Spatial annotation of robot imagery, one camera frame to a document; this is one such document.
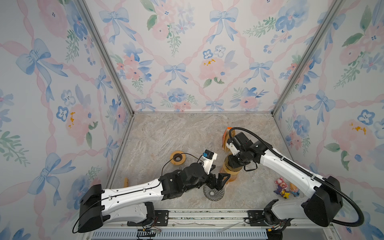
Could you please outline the clear glass dripper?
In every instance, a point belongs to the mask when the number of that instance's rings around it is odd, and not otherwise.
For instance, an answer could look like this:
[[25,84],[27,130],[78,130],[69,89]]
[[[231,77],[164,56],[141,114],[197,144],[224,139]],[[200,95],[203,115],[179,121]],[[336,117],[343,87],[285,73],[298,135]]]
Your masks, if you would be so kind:
[[217,202],[224,197],[225,189],[221,189],[221,190],[211,189],[207,185],[204,185],[203,193],[208,200],[212,202]]

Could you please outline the wooden ring holder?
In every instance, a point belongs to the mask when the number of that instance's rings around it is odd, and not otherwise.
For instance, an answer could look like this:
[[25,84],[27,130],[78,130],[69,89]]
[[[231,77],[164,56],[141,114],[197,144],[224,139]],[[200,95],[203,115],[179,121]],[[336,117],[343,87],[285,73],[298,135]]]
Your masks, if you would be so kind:
[[183,151],[175,151],[170,156],[171,163],[175,166],[180,166],[186,161],[186,154]]

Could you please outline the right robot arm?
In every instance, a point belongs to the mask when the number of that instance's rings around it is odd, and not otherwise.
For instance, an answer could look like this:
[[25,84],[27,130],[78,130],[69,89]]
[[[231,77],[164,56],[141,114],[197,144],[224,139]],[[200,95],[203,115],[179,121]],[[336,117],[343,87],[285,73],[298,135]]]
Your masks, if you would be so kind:
[[314,224],[327,227],[343,206],[343,195],[337,179],[324,177],[307,171],[281,155],[274,148],[261,143],[251,147],[227,145],[234,162],[245,167],[250,162],[263,165],[280,174],[298,187],[305,196],[302,200],[288,200],[280,203],[272,200],[263,210],[258,221],[269,226],[293,219],[309,219]]

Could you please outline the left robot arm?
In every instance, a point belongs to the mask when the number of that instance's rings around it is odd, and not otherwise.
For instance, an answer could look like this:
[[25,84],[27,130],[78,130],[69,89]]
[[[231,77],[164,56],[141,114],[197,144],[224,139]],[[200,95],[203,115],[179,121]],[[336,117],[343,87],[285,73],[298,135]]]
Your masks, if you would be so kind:
[[73,233],[87,233],[105,223],[126,221],[148,226],[155,221],[154,203],[181,197],[185,192],[207,186],[220,191],[230,174],[207,174],[199,163],[175,170],[151,182],[122,189],[92,186],[80,201],[80,216]]

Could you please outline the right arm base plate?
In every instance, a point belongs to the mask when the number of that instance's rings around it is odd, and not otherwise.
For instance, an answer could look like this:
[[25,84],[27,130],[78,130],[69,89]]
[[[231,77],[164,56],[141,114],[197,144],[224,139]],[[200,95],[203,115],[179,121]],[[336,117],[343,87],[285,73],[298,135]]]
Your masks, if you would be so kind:
[[264,210],[249,210],[248,216],[244,219],[246,224],[252,227],[281,227],[288,221],[288,219],[278,219],[272,211]]

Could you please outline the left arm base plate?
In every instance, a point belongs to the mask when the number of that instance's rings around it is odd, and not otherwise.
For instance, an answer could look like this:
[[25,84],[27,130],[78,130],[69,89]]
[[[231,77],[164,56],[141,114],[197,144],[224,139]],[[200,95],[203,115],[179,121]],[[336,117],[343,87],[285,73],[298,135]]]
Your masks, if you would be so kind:
[[128,227],[166,227],[169,221],[169,211],[154,210],[147,213],[146,218],[140,223],[127,222]]

